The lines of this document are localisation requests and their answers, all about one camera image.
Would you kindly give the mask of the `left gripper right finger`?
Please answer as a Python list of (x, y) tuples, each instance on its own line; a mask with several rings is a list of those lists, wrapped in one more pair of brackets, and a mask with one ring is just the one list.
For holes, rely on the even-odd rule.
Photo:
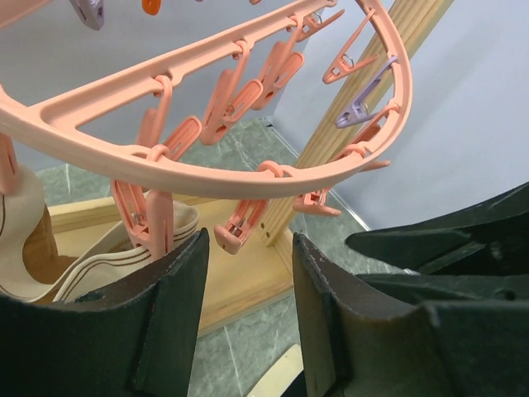
[(293, 281), (311, 396), (528, 393), (525, 275), (354, 275), (295, 234)]

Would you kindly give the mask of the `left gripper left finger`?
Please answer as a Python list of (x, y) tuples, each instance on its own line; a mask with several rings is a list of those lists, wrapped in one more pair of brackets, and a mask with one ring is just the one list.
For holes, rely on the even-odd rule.
[(185, 396), (207, 278), (206, 229), (68, 303), (1, 299), (4, 396)]

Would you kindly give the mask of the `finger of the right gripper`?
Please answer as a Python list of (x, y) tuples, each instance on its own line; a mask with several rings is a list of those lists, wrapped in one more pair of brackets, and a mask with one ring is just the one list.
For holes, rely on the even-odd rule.
[(345, 244), (403, 270), (360, 277), (394, 298), (526, 298), (528, 185), (423, 222), (357, 232)]

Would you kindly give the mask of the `pink round clip hanger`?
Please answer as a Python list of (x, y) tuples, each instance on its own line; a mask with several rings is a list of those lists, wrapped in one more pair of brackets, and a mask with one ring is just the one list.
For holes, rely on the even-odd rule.
[[(381, 154), (402, 131), (412, 101), (412, 73), (403, 40), (381, 2), (363, 1), (364, 24), (382, 41), (384, 70), (393, 75), (393, 96), (369, 113), (356, 96), (336, 119), (339, 128), (360, 125), (358, 137), (324, 165), (299, 169), (271, 160), (255, 171), (206, 168), (182, 162), (195, 142), (217, 144), (250, 110), (260, 110), (303, 65), (294, 47), (320, 31), (316, 19), (326, 1), (295, 1), (261, 17), (143, 61), (40, 103), (26, 106), (1, 97), (2, 187), (14, 178), (11, 142), (21, 143), (113, 180), (112, 192), (132, 243), (161, 252), (169, 240), (172, 193), (235, 199), (236, 211), (214, 230), (217, 243), (235, 254), (244, 245), (271, 199), (291, 197), (302, 213), (333, 216), (326, 194), (335, 184), (363, 171), (385, 167)], [(173, 91), (183, 79), (226, 57), (224, 70), (202, 117), (189, 116), (168, 136), (162, 131)], [(81, 131), (81, 126), (138, 98), (160, 98), (145, 113), (134, 143), (117, 145)]]

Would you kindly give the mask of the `black underwear beige waistband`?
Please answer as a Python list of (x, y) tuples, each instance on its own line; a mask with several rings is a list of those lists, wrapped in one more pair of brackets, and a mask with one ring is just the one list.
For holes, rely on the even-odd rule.
[(263, 374), (247, 396), (279, 397), (302, 371), (302, 349), (294, 344)]

